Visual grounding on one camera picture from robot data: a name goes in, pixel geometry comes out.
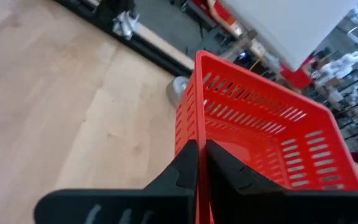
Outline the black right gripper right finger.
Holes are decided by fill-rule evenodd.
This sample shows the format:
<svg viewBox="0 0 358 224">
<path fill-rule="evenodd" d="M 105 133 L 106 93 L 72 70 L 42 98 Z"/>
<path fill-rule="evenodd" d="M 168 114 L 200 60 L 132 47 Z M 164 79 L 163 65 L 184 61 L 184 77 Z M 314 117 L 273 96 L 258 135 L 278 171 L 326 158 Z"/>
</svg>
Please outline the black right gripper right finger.
<svg viewBox="0 0 358 224">
<path fill-rule="evenodd" d="M 358 191 L 289 190 L 206 142 L 215 224 L 358 224 Z"/>
</svg>

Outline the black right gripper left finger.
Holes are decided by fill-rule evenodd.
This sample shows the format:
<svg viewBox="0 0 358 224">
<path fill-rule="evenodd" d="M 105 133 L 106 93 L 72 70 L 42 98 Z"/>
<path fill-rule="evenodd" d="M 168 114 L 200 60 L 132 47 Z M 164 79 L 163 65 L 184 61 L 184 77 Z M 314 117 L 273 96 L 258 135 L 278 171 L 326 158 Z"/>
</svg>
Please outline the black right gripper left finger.
<svg viewBox="0 0 358 224">
<path fill-rule="evenodd" d="M 143 189 L 61 189 L 42 197 L 35 224 L 195 224 L 199 149 L 189 140 Z"/>
</svg>

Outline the red plastic slotted basket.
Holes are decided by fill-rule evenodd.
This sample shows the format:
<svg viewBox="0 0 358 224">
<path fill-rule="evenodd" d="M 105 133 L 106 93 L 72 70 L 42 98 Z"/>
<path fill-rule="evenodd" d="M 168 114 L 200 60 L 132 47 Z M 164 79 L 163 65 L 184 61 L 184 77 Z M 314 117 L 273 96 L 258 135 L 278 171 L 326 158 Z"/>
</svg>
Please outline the red plastic slotted basket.
<svg viewBox="0 0 358 224">
<path fill-rule="evenodd" d="M 196 224 L 211 224 L 206 141 L 289 189 L 358 190 L 358 170 L 332 112 L 200 50 L 176 110 L 175 151 L 200 148 Z"/>
</svg>

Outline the red storage crate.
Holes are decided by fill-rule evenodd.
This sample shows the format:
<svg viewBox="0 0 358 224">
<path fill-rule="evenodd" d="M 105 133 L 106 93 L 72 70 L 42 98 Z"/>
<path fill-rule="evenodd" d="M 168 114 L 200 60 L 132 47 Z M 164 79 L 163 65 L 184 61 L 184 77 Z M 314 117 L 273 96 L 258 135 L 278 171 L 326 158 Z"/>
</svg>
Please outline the red storage crate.
<svg viewBox="0 0 358 224">
<path fill-rule="evenodd" d="M 312 79 L 309 75 L 303 70 L 303 67 L 310 62 L 311 58 L 307 58 L 297 71 L 291 71 L 284 64 L 281 65 L 280 74 L 282 77 L 292 86 L 299 90 L 305 89 L 309 84 L 312 83 Z"/>
</svg>

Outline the white stacked sculpture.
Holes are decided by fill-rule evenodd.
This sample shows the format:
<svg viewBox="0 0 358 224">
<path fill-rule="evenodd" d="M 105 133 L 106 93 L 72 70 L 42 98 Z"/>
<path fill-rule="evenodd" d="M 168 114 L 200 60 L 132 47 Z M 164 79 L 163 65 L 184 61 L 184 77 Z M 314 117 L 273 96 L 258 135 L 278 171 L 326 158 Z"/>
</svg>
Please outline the white stacked sculpture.
<svg viewBox="0 0 358 224">
<path fill-rule="evenodd" d="M 353 71 L 353 65 L 358 63 L 358 51 L 343 55 L 340 59 L 323 65 L 319 72 L 330 78 L 342 79 Z"/>
</svg>

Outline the silver mounting plate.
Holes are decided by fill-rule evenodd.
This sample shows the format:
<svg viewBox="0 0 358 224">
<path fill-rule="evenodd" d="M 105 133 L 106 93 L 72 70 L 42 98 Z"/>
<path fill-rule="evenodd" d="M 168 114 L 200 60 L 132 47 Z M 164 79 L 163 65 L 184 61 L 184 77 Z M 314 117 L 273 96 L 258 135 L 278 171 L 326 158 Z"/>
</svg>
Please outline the silver mounting plate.
<svg viewBox="0 0 358 224">
<path fill-rule="evenodd" d="M 140 15 L 132 11 L 124 11 L 112 20 L 112 31 L 125 38 L 131 40 L 138 23 Z"/>
</svg>

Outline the red box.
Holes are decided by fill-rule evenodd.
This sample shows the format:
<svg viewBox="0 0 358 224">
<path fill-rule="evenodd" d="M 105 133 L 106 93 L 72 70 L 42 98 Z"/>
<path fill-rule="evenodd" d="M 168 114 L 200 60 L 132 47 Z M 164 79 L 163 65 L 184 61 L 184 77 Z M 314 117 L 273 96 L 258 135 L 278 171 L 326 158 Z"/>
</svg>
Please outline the red box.
<svg viewBox="0 0 358 224">
<path fill-rule="evenodd" d="M 240 36 L 244 29 L 236 18 L 226 9 L 220 0 L 194 0 L 196 5 L 215 23 L 235 37 Z"/>
</svg>

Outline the black aluminium table frame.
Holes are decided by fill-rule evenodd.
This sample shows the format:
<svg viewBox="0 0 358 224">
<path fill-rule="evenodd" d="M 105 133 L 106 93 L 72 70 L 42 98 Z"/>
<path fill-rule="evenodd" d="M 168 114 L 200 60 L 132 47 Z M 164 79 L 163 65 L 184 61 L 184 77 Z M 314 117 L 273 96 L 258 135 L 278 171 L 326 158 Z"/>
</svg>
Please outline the black aluminium table frame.
<svg viewBox="0 0 358 224">
<path fill-rule="evenodd" d="M 187 78 L 191 76 L 192 69 L 165 53 L 160 47 L 146 40 L 146 38 L 137 32 L 133 31 L 130 37 L 125 37 L 123 34 L 114 31 L 114 18 L 111 13 L 111 8 L 108 6 L 108 2 L 112 0 L 102 0 L 102 3 L 98 6 L 92 6 L 87 0 L 54 1 L 100 29 L 105 34 L 110 35 L 113 39 L 116 39 L 126 47 L 134 50 L 147 60 L 150 60 L 158 67 L 168 71 L 173 76 L 184 76 Z"/>
</svg>

